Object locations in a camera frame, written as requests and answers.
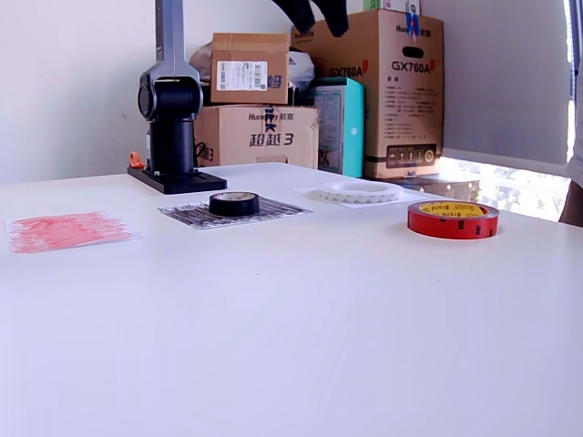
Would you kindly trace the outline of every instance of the black electrical tape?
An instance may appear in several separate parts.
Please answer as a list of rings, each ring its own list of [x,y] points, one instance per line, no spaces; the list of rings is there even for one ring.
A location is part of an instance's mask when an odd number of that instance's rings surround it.
[[[220,193],[210,196],[209,213],[221,217],[245,217],[259,212],[259,196],[253,193]]]

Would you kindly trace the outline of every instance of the white tape roll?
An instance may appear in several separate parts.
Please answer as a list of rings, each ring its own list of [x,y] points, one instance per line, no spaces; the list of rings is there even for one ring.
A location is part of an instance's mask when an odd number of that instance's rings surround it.
[[[366,180],[331,182],[318,188],[321,198],[339,203],[384,203],[399,200],[402,187]]]

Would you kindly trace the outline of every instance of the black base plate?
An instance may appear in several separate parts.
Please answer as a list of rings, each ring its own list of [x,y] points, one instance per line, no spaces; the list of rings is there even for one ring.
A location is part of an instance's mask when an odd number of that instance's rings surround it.
[[[128,174],[164,194],[218,191],[227,187],[225,179],[199,171],[184,176],[154,176],[146,170],[128,167]]]

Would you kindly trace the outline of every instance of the yellow label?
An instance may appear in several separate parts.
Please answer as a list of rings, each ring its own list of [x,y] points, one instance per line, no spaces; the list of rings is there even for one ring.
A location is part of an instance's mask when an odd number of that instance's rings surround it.
[[[470,219],[472,217],[483,217],[487,212],[471,203],[460,202],[434,202],[426,203],[421,206],[421,209],[426,214],[431,214],[439,217],[456,217],[461,219]]]

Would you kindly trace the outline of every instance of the cardboard box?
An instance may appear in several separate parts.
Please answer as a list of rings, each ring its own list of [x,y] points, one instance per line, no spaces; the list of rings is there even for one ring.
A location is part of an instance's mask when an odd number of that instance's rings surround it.
[[[199,166],[284,162],[317,168],[318,123],[313,107],[204,107],[194,122]]]
[[[349,19],[341,38],[318,22],[306,36],[294,33],[291,44],[312,56],[317,75],[347,76],[364,85],[364,175],[437,173],[444,133],[443,22],[420,16],[420,35],[413,37],[399,12]]]
[[[214,34],[212,103],[288,103],[289,34]]]
[[[364,155],[364,87],[336,77],[315,81],[306,94],[320,110],[318,169],[361,178]]]
[[[419,0],[364,0],[364,11],[374,11],[384,9],[387,11],[409,12],[411,14],[421,14]]]

